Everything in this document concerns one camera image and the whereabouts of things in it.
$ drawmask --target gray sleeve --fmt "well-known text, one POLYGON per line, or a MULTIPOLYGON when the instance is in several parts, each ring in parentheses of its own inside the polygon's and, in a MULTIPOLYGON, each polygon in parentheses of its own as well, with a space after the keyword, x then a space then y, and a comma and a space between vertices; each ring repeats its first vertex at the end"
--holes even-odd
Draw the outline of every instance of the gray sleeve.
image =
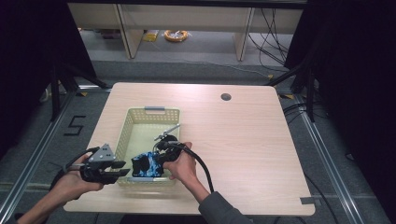
POLYGON ((198 210, 208 224, 252 224, 218 192, 207 196, 199 205, 198 210))

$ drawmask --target cable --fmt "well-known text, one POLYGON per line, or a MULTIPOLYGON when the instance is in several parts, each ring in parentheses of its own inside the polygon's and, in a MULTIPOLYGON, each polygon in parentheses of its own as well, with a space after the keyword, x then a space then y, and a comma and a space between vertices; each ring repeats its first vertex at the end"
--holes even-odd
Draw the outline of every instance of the cable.
POLYGON ((262 52, 265 53, 265 54, 266 54, 267 56, 269 56, 270 58, 272 58, 272 59, 274 59, 275 61, 277 61, 278 63, 282 63, 282 62, 279 62, 279 61, 278 61, 279 59, 278 59, 276 56, 274 56, 274 55, 271 54, 270 52, 268 52, 268 51, 266 51, 265 49, 263 49, 262 46, 260 47, 260 46, 253 40, 253 38, 251 37, 251 35, 248 35, 248 37, 249 37, 250 40, 253 42, 253 44, 256 46, 256 48, 259 50, 259 62, 260 62, 260 64, 262 65, 262 67, 264 67, 264 68, 266 68, 266 69, 269 69, 269 70, 277 71, 277 72, 288 72, 288 71, 278 70, 278 69, 274 69, 274 68, 270 68, 270 67, 265 66, 265 65, 262 63, 262 52))
POLYGON ((263 73, 260 73, 260 72, 258 72, 258 71, 241 69, 241 68, 237 68, 237 67, 234 67, 234 66, 231 66, 231 65, 227 65, 227 64, 218 64, 218 63, 210 63, 210 62, 196 62, 196 61, 190 61, 190 60, 186 60, 186 59, 171 58, 171 57, 167 56, 166 54, 164 54, 164 53, 162 52, 162 50, 161 50, 158 46, 156 46, 153 42, 149 42, 149 43, 151 43, 152 46, 154 46, 154 48, 156 48, 157 50, 159 50, 160 53, 162 53, 162 54, 163 54, 166 58, 168 58, 168 59, 180 60, 180 61, 187 62, 187 63, 203 63, 203 64, 209 63, 209 64, 214 64, 214 65, 216 65, 216 66, 230 67, 230 68, 233 68, 233 69, 235 69, 235 70, 242 71, 242 72, 256 73, 256 74, 259 74, 260 76, 269 78, 267 75, 265 75, 265 74, 263 74, 263 73))
POLYGON ((298 115, 294 116, 291 120, 288 121, 288 125, 291 124, 295 119, 297 119, 303 113, 304 113, 304 111, 300 111, 300 113, 298 115))
POLYGON ((319 189, 319 187, 314 183, 314 181, 312 181, 312 179, 311 179, 305 172, 304 172, 304 176, 305 176, 306 179, 308 179, 309 182, 311 182, 311 184, 315 187, 315 189, 318 190, 318 192, 319 192, 320 196, 322 197, 323 201, 326 203, 327 207, 329 208, 330 213, 332 214, 332 218, 334 219, 334 222, 335 222, 336 224, 338 224, 338 223, 339 223, 339 222, 338 222, 338 219, 337 219, 337 217, 335 216, 335 213, 334 213, 334 211, 332 210, 332 207, 330 206, 329 202, 327 201, 327 199, 326 199, 326 197, 324 196, 324 194, 322 193, 322 191, 319 189))
POLYGON ((93 223, 96 224, 98 222, 98 219, 99 219, 99 213, 96 213, 93 223))
POLYGON ((170 146, 177 147, 177 148, 180 148, 180 149, 184 150, 186 153, 188 153, 189 155, 194 157, 201 164, 201 166, 204 169, 205 174, 206 174, 207 183, 209 184, 210 192, 211 193, 215 192, 215 190, 213 189, 212 178, 210 177, 209 170, 207 169, 207 166, 205 165, 204 161, 195 152, 193 152, 191 149, 189 149, 185 145, 183 145, 184 147, 181 147, 181 146, 175 145, 175 144, 171 144, 170 146))
POLYGON ((83 155, 87 154, 88 152, 96 152, 97 150, 99 150, 99 147, 92 147, 89 148, 85 151, 80 152, 73 160, 71 160, 69 163, 67 163, 63 169, 64 169, 64 173, 67 173, 67 169, 73 164, 73 162, 75 162, 76 160, 78 160, 80 157, 82 157, 83 155))
MULTIPOLYGON (((295 217, 295 218, 297 218, 301 223, 306 224, 306 222, 305 222, 301 217, 295 217)), ((274 224, 277 224, 277 222, 278 222, 280 219, 281 219, 281 217, 277 217, 277 218, 274 220, 274 224)))
POLYGON ((187 39, 187 36, 189 36, 189 33, 187 31, 171 31, 171 30, 167 30, 167 31, 165 31, 163 36, 168 41, 181 42, 181 41, 187 39))
POLYGON ((283 63, 283 62, 282 62, 280 59, 278 59, 274 54, 268 52, 267 50, 265 50, 265 49, 263 48, 263 45, 265 44, 265 39, 264 39, 264 42, 262 43, 262 45, 260 46, 259 44, 257 44, 257 43, 253 40, 253 38, 251 37, 251 35, 248 35, 248 37, 250 38, 251 42, 253 42, 253 44, 256 46, 256 48, 257 48, 260 52, 266 54, 268 57, 272 58, 272 59, 273 59, 274 61, 276 61, 277 63, 280 63, 280 64, 283 63))
MULTIPOLYGON (((288 107, 286 107, 286 108, 283 109, 283 112, 286 114, 286 112, 292 110, 293 108, 300 107, 300 106, 302 106, 302 105, 306 105, 306 103, 288 106, 288 107)), ((300 113, 299 113, 297 116, 295 116, 291 121, 289 121, 288 124, 290 124, 293 120, 295 120, 298 116, 300 116, 300 115, 303 114, 304 112, 305 112, 305 110, 300 111, 300 113)), ((319 194, 320 194, 320 196, 322 197, 323 201, 326 203, 327 207, 329 208, 330 213, 332 214, 332 218, 334 219, 334 222, 335 222, 336 224, 338 224, 338 223, 339 223, 339 222, 338 222, 338 219, 337 219, 337 217, 335 216, 335 213, 334 213, 334 211, 332 210, 332 207, 330 206, 330 204, 329 204, 329 202, 327 201, 327 199, 326 199, 326 197, 324 196, 324 194, 321 192, 321 190, 319 189, 319 187, 314 183, 314 181, 313 181, 305 172, 304 172, 304 176, 305 176, 305 178, 308 179, 308 181, 315 187, 315 189, 317 189, 317 191, 319 192, 319 194)))
POLYGON ((265 20, 265 23, 267 24, 267 27, 268 27, 268 34, 267 34, 267 37, 268 37, 269 34, 271 34, 271 36, 273 37, 273 39, 275 40, 275 42, 276 42, 276 44, 277 44, 277 47, 275 47, 274 45, 270 44, 270 43, 267 41, 267 37, 265 37, 265 38, 264 38, 263 36, 262 36, 262 37, 264 38, 264 43, 267 42, 269 45, 271 45, 271 46, 274 47, 275 49, 278 49, 278 50, 279 50, 279 53, 280 53, 280 55, 281 55, 281 57, 282 57, 282 59, 283 59, 283 62, 282 62, 282 65, 283 65, 283 63, 284 63, 285 60, 286 60, 286 56, 285 56, 284 53, 287 52, 288 49, 287 49, 285 46, 283 46, 282 44, 279 43, 279 39, 277 38, 276 22, 275 22, 276 9, 273 9, 272 12, 273 12, 273 16, 272 16, 271 25, 270 25, 270 23, 268 22, 267 18, 265 17, 265 14, 264 14, 263 9, 262 9, 262 16, 263 16, 263 18, 264 18, 264 20, 265 20))

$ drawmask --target beige mesh basket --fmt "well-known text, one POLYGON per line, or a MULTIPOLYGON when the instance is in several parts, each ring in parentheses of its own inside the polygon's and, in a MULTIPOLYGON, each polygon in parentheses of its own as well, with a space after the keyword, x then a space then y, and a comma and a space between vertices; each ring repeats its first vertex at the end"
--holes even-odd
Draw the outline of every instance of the beige mesh basket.
MULTIPOLYGON (((164 170, 162 177, 154 177, 150 181, 141 178, 139 181, 132 180, 131 158, 151 151, 159 141, 154 139, 180 123, 180 110, 161 106, 132 107, 128 109, 115 155, 118 161, 125 161, 125 168, 131 168, 127 176, 120 177, 117 183, 123 188, 137 189, 166 189, 175 184, 170 180, 170 172, 164 170)), ((170 134, 178 139, 179 128, 170 134)))

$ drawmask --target metal frame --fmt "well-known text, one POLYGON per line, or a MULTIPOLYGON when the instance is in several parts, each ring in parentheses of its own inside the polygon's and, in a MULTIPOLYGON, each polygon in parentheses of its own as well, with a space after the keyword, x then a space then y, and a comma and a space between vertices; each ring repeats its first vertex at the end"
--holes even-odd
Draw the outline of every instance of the metal frame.
POLYGON ((0 207, 0 223, 5 223, 7 220, 9 220, 10 216, 14 212, 18 202, 22 197, 22 194, 27 187, 27 184, 35 173, 35 170, 37 169, 44 154, 46 153, 55 132, 57 131, 60 123, 62 122, 64 118, 64 112, 72 102, 75 94, 75 91, 70 91, 66 94, 58 117, 49 123, 47 130, 45 131, 38 145, 36 146, 31 158, 23 168, 20 177, 14 183, 12 189, 8 193, 8 196, 3 200, 3 203, 0 207))
MULTIPOLYGON (((300 95, 295 95, 296 102, 298 104, 302 104, 304 100, 300 95)), ((305 123, 306 129, 312 137, 312 140, 315 144, 315 147, 318 151, 318 154, 323 162, 323 166, 329 175, 330 180, 332 181, 332 186, 335 189, 335 192, 338 195, 338 198, 341 201, 341 205, 343 205, 344 210, 346 211, 346 216, 348 217, 350 223, 362 224, 364 223, 361 212, 359 211, 358 206, 355 203, 352 195, 347 188, 346 183, 341 177, 338 169, 332 160, 332 156, 329 153, 329 150, 326 148, 320 133, 315 125, 315 122, 311 122, 311 119, 308 117, 306 112, 302 114, 303 121, 305 123)))

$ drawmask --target tan table surface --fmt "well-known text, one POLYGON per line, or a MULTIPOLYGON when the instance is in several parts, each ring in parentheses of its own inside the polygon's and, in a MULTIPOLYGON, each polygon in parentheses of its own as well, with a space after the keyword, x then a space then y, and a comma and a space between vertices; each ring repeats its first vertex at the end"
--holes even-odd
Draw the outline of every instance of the tan table surface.
MULTIPOLYGON (((117 83, 88 147, 115 150, 126 112, 136 106, 177 107, 181 142, 192 142, 207 165, 214 189, 245 215, 310 216, 310 197, 290 131, 272 87, 117 83), (229 93, 230 101, 221 95, 229 93)), ((197 175, 208 188, 205 172, 197 175)), ((89 192, 66 211, 134 214, 199 214, 198 203, 180 182, 166 190, 122 189, 118 184, 89 192)))

